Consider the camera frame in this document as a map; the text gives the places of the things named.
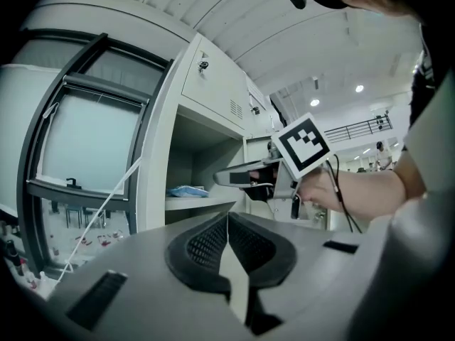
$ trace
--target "window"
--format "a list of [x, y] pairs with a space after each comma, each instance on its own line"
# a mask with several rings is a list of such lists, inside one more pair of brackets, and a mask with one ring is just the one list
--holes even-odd
[[110, 193], [131, 165], [141, 105], [67, 91], [48, 127], [36, 178], [64, 186], [74, 178], [81, 189]]
[[[16, 145], [5, 169], [8, 185], [1, 186], [11, 190], [0, 193], [0, 203], [17, 203], [31, 270], [59, 277], [78, 237], [141, 156], [170, 63], [105, 33], [26, 34], [8, 76], [0, 76], [0, 149], [11, 153]], [[101, 211], [72, 265], [83, 266], [137, 232], [136, 186], [133, 173]]]

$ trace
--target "cabinet door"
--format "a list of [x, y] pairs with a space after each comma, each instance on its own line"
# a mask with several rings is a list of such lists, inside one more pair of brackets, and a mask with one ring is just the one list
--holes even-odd
[[[199, 72], [199, 62], [208, 67]], [[243, 71], [218, 47], [202, 38], [183, 86], [182, 95], [245, 129], [248, 106]]]

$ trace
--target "glass window pane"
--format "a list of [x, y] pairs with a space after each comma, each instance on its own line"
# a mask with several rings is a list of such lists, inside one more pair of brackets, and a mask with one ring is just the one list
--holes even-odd
[[22, 47], [12, 63], [63, 68], [83, 47], [79, 43], [33, 39]]
[[108, 50], [93, 63], [85, 74], [153, 94], [163, 75], [163, 70], [135, 60], [128, 55]]
[[[80, 236], [98, 209], [68, 205], [41, 199], [43, 223], [50, 258], [64, 266]], [[85, 235], [71, 264], [81, 266], [99, 253], [129, 236], [129, 213], [123, 211], [101, 212]]]
[[56, 72], [38, 67], [0, 67], [0, 209], [14, 217], [23, 140], [36, 107], [56, 76]]
[[37, 179], [110, 193], [129, 167], [141, 107], [105, 95], [71, 90], [48, 129]]

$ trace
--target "black cable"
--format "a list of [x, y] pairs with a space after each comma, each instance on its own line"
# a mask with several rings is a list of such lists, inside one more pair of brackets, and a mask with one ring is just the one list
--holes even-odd
[[355, 228], [357, 229], [357, 231], [359, 231], [362, 234], [362, 230], [359, 228], [359, 226], [357, 225], [357, 222], [350, 215], [348, 209], [345, 206], [344, 199], [343, 199], [343, 194], [341, 193], [340, 183], [338, 182], [338, 174], [339, 174], [339, 171], [340, 171], [340, 160], [339, 160], [339, 158], [338, 158], [338, 156], [336, 154], [335, 154], [335, 158], [336, 158], [336, 174], [333, 172], [332, 165], [330, 164], [329, 161], [327, 161], [327, 165], [330, 168], [330, 171], [331, 171], [332, 176], [333, 176], [333, 180], [335, 181], [336, 196], [338, 198], [338, 201], [341, 204], [341, 207], [343, 208], [343, 211], [345, 213], [346, 219], [347, 219], [348, 224], [349, 224], [350, 231], [353, 232], [353, 227], [352, 227], [352, 224], [350, 223], [352, 221], [354, 223]]

